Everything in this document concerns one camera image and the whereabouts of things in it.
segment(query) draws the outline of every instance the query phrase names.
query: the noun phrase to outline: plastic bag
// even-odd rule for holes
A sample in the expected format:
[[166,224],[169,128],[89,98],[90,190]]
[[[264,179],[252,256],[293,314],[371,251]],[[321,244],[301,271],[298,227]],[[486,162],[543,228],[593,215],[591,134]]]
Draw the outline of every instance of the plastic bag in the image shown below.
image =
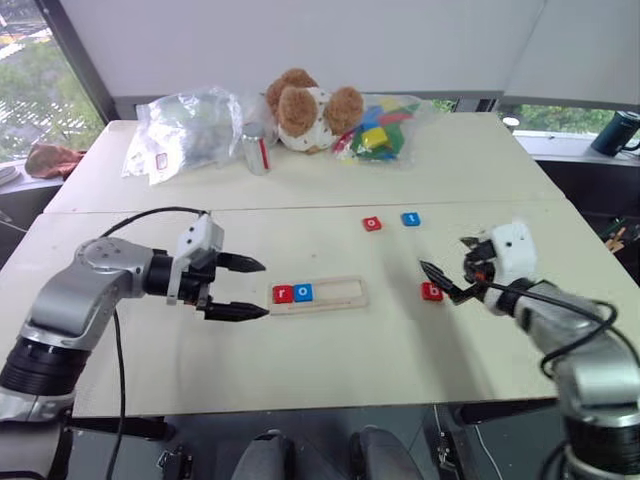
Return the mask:
[[332,151],[345,164],[406,168],[415,162],[416,130],[438,116],[431,102],[410,95],[364,95],[365,112]]
[[149,175],[149,184],[181,171],[231,162],[242,134],[236,95],[213,87],[136,107],[138,128],[122,176]]

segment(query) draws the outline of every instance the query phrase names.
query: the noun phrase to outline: brown teddy bear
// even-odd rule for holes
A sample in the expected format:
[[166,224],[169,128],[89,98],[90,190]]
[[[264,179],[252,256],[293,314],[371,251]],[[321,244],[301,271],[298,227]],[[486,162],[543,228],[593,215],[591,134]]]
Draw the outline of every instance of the brown teddy bear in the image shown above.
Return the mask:
[[356,89],[342,87],[329,94],[301,68],[288,70],[269,86],[267,104],[282,142],[306,153],[329,148],[358,125],[364,110]]

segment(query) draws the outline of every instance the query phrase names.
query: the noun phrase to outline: red cloth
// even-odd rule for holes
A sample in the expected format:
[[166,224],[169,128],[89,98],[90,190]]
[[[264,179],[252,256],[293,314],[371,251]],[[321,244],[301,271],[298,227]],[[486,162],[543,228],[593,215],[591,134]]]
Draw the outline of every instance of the red cloth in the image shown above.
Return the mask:
[[67,179],[87,152],[70,150],[56,145],[36,143],[24,165],[26,172],[34,178]]

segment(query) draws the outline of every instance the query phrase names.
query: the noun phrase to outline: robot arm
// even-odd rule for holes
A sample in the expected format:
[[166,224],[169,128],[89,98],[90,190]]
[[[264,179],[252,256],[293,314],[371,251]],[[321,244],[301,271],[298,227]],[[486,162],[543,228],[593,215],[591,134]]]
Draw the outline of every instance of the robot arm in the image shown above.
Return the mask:
[[39,440],[60,435],[78,377],[121,299],[163,296],[170,305],[194,306],[207,320],[237,322],[269,313],[248,303],[213,302],[209,286],[217,267],[265,270],[252,258],[222,252],[223,238],[222,228],[202,215],[180,237],[175,258],[118,238],[101,237],[78,248],[71,265],[36,297],[0,372],[0,468],[47,476],[43,465],[51,465],[47,458],[55,455],[57,442],[30,442],[41,449],[28,458],[10,456],[9,446],[29,432]]
[[[536,347],[545,356],[554,357],[549,362],[550,377],[565,418],[570,472],[581,479],[639,474],[640,368],[632,351],[602,331],[565,354],[555,355],[558,349],[596,329],[604,330],[606,321],[597,304],[551,283],[530,280],[536,254],[522,223],[503,225],[462,241],[471,249],[464,260],[465,279],[471,287],[463,291],[431,263],[421,262],[422,268],[454,304],[476,298],[491,312],[514,317]],[[508,288],[492,288],[496,284]],[[574,310],[526,294],[542,295]],[[590,318],[594,315],[599,322]]]

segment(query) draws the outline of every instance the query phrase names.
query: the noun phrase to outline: table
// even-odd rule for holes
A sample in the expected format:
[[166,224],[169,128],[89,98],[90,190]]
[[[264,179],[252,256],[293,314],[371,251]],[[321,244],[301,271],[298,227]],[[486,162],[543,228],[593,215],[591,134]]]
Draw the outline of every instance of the table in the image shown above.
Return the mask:
[[[402,226],[400,215],[409,209],[421,215],[420,227]],[[372,215],[384,227],[368,233],[361,220]],[[49,213],[36,220],[0,273],[0,356],[13,345],[39,288],[70,262],[77,245],[125,216]],[[511,319],[489,314],[478,302],[454,308],[448,300],[420,297],[418,258],[437,262],[462,282],[465,248],[456,239],[513,217],[532,230],[541,277],[612,301],[620,309],[620,328],[640,341],[637,287],[563,199],[220,210],[214,217],[226,230],[229,251],[268,268],[251,275],[221,270],[216,300],[265,305],[270,283],[355,274],[365,279],[370,304],[224,324],[161,298],[123,301],[128,415],[554,395],[553,384],[537,371],[540,354]],[[159,215],[121,236],[172,252],[190,222],[188,214]],[[112,328],[81,376],[77,416],[117,414]]]
[[126,212],[163,205],[255,209],[564,198],[493,114],[443,114],[416,139],[408,170],[346,166],[330,153],[276,147],[263,177],[241,163],[205,167],[149,187],[121,178],[134,121],[111,122],[46,213]]

